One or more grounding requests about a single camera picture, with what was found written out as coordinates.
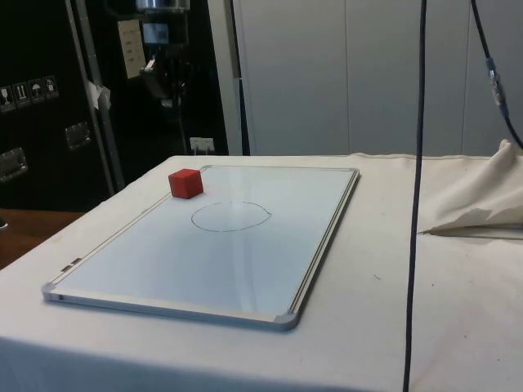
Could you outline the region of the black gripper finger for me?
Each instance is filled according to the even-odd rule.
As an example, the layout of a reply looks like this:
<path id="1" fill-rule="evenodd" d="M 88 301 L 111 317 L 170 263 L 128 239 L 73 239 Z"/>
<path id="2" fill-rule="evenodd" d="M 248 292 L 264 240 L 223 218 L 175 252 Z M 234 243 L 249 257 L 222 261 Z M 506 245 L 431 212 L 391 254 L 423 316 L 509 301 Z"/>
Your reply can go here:
<path id="1" fill-rule="evenodd" d="M 140 70 L 140 76 L 150 94 L 162 105 L 172 107 L 172 84 L 164 63 L 151 58 Z"/>

